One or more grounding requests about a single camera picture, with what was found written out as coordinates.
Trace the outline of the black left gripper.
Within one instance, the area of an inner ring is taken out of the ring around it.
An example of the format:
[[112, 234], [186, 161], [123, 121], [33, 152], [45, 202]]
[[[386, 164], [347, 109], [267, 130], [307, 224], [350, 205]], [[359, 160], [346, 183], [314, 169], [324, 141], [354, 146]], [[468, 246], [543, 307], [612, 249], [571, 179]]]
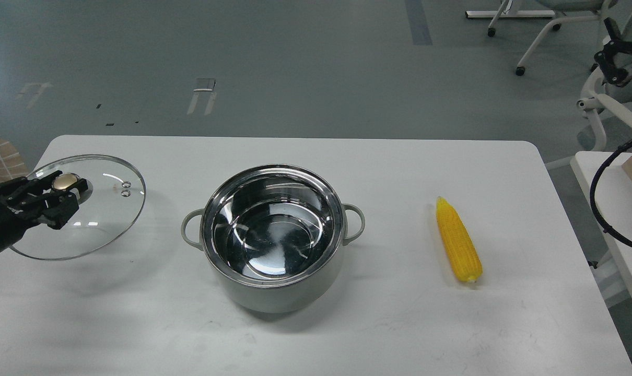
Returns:
[[20, 241], [28, 229], [41, 224], [61, 229], [88, 195], [89, 181], [56, 179], [57, 170], [40, 178], [15, 178], [0, 183], [0, 202], [13, 205], [13, 210], [0, 203], [0, 253]]

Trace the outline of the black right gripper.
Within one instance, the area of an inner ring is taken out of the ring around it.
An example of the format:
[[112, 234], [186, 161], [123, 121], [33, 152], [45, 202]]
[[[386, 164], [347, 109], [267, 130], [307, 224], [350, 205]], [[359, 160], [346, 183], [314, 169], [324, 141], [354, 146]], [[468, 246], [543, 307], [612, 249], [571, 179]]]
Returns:
[[608, 84], [624, 87], [632, 80], [632, 37], [624, 37], [612, 18], [605, 18], [603, 24], [610, 40], [594, 60]]

